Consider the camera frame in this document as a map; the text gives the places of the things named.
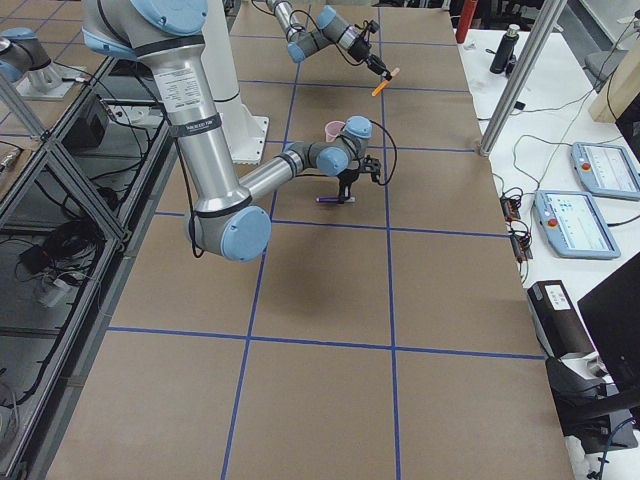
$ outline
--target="light blue tablet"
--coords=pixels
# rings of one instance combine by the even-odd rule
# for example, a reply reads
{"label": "light blue tablet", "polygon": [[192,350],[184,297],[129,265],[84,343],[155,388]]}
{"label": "light blue tablet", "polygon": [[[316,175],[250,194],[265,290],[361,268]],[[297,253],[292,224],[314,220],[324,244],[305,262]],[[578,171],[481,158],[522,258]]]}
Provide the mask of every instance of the light blue tablet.
{"label": "light blue tablet", "polygon": [[540,190],[534,209],[549,244],[559,256],[593,259],[620,256],[620,249],[590,193]]}
{"label": "light blue tablet", "polygon": [[640,200],[640,176],[624,147],[579,142],[571,157],[580,181],[594,195]]}

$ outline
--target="black bottle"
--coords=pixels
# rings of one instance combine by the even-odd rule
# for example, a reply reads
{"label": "black bottle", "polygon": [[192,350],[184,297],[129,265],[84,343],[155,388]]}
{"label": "black bottle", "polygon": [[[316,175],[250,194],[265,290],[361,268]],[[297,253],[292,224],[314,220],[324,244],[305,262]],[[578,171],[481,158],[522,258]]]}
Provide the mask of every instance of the black bottle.
{"label": "black bottle", "polygon": [[518,25],[509,25],[507,33],[505,33],[500,41],[500,46],[496,52],[496,56],[491,62],[489,70],[491,73],[502,73],[507,67],[507,63],[513,55],[513,49],[518,41],[518,31],[520,27]]}

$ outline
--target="white table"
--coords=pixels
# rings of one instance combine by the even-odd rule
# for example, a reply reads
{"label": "white table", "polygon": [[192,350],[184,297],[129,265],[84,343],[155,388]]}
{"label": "white table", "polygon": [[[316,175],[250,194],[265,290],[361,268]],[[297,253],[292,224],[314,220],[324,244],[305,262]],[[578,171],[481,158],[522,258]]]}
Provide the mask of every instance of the white table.
{"label": "white table", "polygon": [[[464,46],[459,47],[460,55],[469,82],[469,89],[478,118],[489,118],[493,113],[502,91],[507,84],[504,75],[495,75],[489,71],[493,55],[485,49],[496,50],[504,32],[471,30]],[[520,34],[516,45],[516,55],[520,54],[527,33]],[[519,100],[526,104],[525,110],[535,110],[560,107],[568,102],[583,97],[591,90],[591,84],[582,72],[580,64],[573,56],[568,45],[558,33],[549,38],[542,55],[530,75]],[[596,93],[591,92],[583,102],[573,103],[559,111],[538,113],[522,113],[512,116],[500,135],[490,155],[494,173],[504,179],[505,190],[511,187],[521,187],[525,192],[535,190],[535,182],[519,173],[513,167],[513,146],[522,135],[534,135],[550,142],[602,142],[620,136],[620,132],[613,124],[595,123],[591,120],[588,108]],[[484,131],[488,122],[480,121]],[[622,138],[613,144],[626,146]],[[551,155],[555,156],[547,174],[541,182],[545,190],[584,190],[574,171],[568,146],[547,145],[534,139],[524,138],[517,150],[517,164],[540,179]],[[500,192],[500,180],[496,179],[496,186]],[[640,203],[624,200],[596,198],[600,210],[609,223],[627,220],[640,213]],[[622,256],[615,260],[577,260],[559,258],[547,243],[540,226],[532,225],[531,206],[533,195],[524,197],[520,209],[522,218],[532,227],[533,260],[529,261],[529,272],[524,287],[539,280],[557,280],[564,283],[571,299],[576,303],[594,286],[604,280],[640,251],[638,234],[640,234],[640,220],[637,222],[612,229],[613,236],[622,251]],[[579,372],[586,372],[584,360],[571,365]],[[597,465],[597,456],[590,455],[592,467]],[[608,456],[611,464],[605,469],[605,480],[637,480],[640,472],[640,449],[611,452]]]}

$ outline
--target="red object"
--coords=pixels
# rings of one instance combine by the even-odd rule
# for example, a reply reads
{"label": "red object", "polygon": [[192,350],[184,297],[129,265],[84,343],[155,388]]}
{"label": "red object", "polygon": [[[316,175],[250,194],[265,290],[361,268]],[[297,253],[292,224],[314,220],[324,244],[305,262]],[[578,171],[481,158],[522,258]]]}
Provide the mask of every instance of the red object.
{"label": "red object", "polygon": [[467,32],[473,21],[473,14],[476,12],[477,6],[478,0],[464,1],[460,20],[458,21],[458,29],[456,30],[456,41],[458,43],[464,43],[465,38],[467,38]]}

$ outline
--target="orange marker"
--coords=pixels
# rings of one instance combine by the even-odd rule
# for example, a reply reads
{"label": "orange marker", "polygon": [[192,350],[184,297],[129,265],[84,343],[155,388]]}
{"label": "orange marker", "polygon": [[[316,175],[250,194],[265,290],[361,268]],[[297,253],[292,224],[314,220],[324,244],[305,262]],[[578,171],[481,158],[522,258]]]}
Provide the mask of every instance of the orange marker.
{"label": "orange marker", "polygon": [[[400,69],[399,68],[394,68],[393,71],[391,72],[391,77],[395,77],[398,73],[400,73]],[[389,85],[389,82],[391,80],[383,80],[382,82],[380,82],[380,85],[378,85],[375,90],[373,92],[371,92],[371,96],[372,97],[377,97],[378,94],[384,90],[386,88],[387,85]]]}

